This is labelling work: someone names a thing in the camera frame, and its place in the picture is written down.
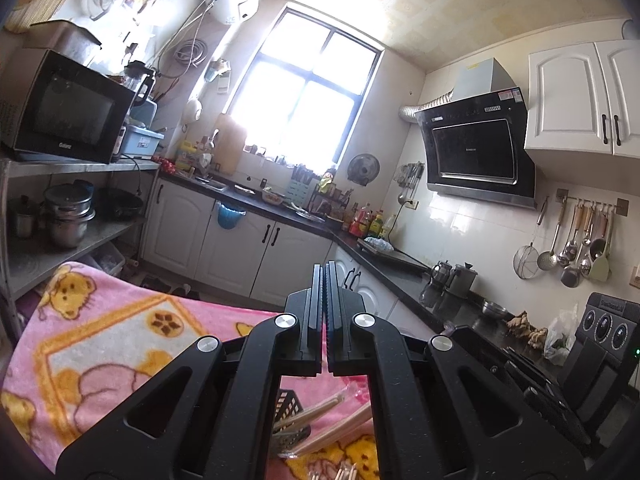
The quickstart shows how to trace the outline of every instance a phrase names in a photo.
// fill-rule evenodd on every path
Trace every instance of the green spatula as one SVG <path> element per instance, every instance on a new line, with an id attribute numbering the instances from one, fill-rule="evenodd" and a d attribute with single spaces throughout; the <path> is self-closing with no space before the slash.
<path id="1" fill-rule="evenodd" d="M 607 234 L 607 245 L 602 251 L 602 255 L 598 256 L 593 265 L 591 265 L 591 270 L 589 272 L 589 279 L 596 280 L 597 282 L 606 282 L 609 279 L 609 252 L 611 250 L 611 235 L 613 233 L 613 217 L 615 216 L 615 211 L 609 210 L 609 233 Z"/>

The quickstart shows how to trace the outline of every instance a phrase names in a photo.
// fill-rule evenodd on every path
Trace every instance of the kettle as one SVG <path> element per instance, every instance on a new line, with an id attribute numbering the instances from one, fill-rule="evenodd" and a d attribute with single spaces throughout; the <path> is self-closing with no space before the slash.
<path id="1" fill-rule="evenodd" d="M 464 266 L 456 264 L 456 268 L 449 273 L 449 279 L 445 284 L 445 290 L 449 294 L 466 300 L 469 289 L 471 289 L 471 285 L 478 275 L 471 267 L 473 265 L 466 262 Z"/>
<path id="2" fill-rule="evenodd" d="M 156 70 L 147 68 L 144 63 L 136 60 L 124 67 L 124 75 L 123 85 L 136 94 L 131 107 L 143 105 L 156 84 Z M 140 95 L 141 89 L 144 89 L 143 95 Z"/>
<path id="3" fill-rule="evenodd" d="M 431 269 L 431 279 L 429 284 L 436 286 L 437 288 L 446 286 L 451 277 L 451 270 L 452 267 L 448 260 L 446 262 L 438 262 Z"/>

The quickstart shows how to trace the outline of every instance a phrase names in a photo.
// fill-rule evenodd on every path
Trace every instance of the range hood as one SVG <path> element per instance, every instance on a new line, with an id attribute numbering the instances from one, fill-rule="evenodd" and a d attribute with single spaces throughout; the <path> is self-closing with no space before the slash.
<path id="1" fill-rule="evenodd" d="M 495 59 L 462 69 L 449 102 L 415 108 L 428 189 L 536 207 L 536 167 L 524 151 L 527 108 Z"/>

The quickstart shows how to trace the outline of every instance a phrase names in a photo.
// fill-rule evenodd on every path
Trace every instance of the cabinet door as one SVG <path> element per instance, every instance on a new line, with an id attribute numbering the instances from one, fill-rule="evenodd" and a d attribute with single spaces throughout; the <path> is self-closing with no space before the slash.
<path id="1" fill-rule="evenodd" d="M 640 158 L 640 41 L 603 41 L 596 49 L 609 98 L 613 153 Z"/>
<path id="2" fill-rule="evenodd" d="M 395 325 L 400 333 L 415 337 L 416 339 L 428 341 L 436 335 L 425 322 L 411 312 L 409 307 L 400 300 L 396 303 L 387 320 L 392 325 Z"/>
<path id="3" fill-rule="evenodd" d="M 275 222 L 247 212 L 233 229 L 218 224 L 217 202 L 204 237 L 196 280 L 249 296 Z"/>
<path id="4" fill-rule="evenodd" d="M 144 259 L 193 278 L 215 200 L 166 180 L 151 200 Z"/>
<path id="5" fill-rule="evenodd" d="M 356 275 L 356 282 L 354 282 L 352 290 L 362 296 L 366 311 L 386 319 L 396 303 L 395 295 L 366 270 L 359 269 L 356 271 Z"/>
<path id="6" fill-rule="evenodd" d="M 251 297 L 284 306 L 287 297 L 311 286 L 314 264 L 326 261 L 331 241 L 276 223 Z"/>
<path id="7" fill-rule="evenodd" d="M 596 47 L 583 43 L 529 55 L 526 149 L 611 153 L 607 93 Z"/>
<path id="8" fill-rule="evenodd" d="M 353 258 L 334 243 L 327 256 L 327 261 L 335 262 L 335 273 L 338 276 L 338 283 L 340 283 L 340 286 L 348 288 L 348 280 L 351 280 L 356 270 L 358 270 L 358 266 L 353 262 Z"/>

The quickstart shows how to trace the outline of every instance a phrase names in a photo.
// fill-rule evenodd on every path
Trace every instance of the bright window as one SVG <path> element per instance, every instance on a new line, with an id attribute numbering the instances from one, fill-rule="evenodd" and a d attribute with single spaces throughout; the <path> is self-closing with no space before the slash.
<path id="1" fill-rule="evenodd" d="M 316 172 L 337 162 L 380 51 L 287 9 L 256 54 L 230 113 L 246 143 Z"/>

